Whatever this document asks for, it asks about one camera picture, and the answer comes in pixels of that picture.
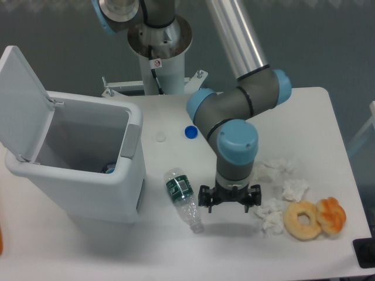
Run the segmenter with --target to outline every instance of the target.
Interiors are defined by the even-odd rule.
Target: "small white circle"
[[[166,136],[163,132],[157,132],[155,135],[155,140],[157,142],[164,142],[166,140]]]

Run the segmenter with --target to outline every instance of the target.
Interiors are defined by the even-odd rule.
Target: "trash can lid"
[[[54,105],[18,47],[0,58],[0,142],[20,161],[34,162]]]

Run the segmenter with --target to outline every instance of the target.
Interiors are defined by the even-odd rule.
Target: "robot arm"
[[[258,134],[245,120],[286,101],[289,78],[271,70],[240,0],[207,0],[238,86],[222,94],[201,89],[186,110],[217,155],[216,184],[201,186],[199,205],[211,208],[225,201],[245,206],[261,204],[259,185],[249,187],[258,150]]]
[[[247,212],[249,207],[261,204],[261,190],[259,185],[249,186],[258,133],[245,120],[286,101],[292,87],[283,71],[268,65],[241,0],[206,2],[238,86],[222,94],[201,89],[187,102],[190,118],[217,155],[215,187],[201,186],[199,205],[211,212],[213,205],[236,201]],[[181,34],[191,30],[175,20],[174,0],[93,0],[93,4],[99,18],[103,17],[103,26],[107,24],[111,30],[142,23],[134,32],[129,30],[128,38],[137,37],[136,44],[129,40],[130,45],[145,57],[145,48],[167,59],[190,45],[191,36],[188,42],[179,44]]]

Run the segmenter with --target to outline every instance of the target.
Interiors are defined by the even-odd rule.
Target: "white tissue paper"
[[[265,161],[264,166],[291,174],[297,168],[298,163],[296,159],[286,160],[284,158],[279,158]]]
[[[275,182],[280,177],[280,174],[279,170],[264,165],[258,165],[253,168],[254,180],[263,181],[264,183]]]
[[[309,184],[306,180],[286,180],[282,196],[288,201],[300,202]]]
[[[266,237],[281,234],[284,229],[282,211],[272,212],[271,214],[268,214],[264,218],[262,228]]]
[[[285,211],[288,204],[288,202],[277,200],[276,198],[271,198],[267,201],[264,201],[260,206],[258,206],[254,210],[254,213],[260,218],[265,218],[270,213]]]

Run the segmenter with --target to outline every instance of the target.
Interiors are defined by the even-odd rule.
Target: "cable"
[[[148,60],[149,61],[152,60],[152,46],[150,46],[150,45],[148,46]],[[156,76],[155,69],[152,68],[151,73],[152,73],[153,78],[155,79],[156,86],[157,86],[158,91],[159,91],[159,95],[164,95],[165,93],[163,92],[162,86],[160,85],[158,76]]]

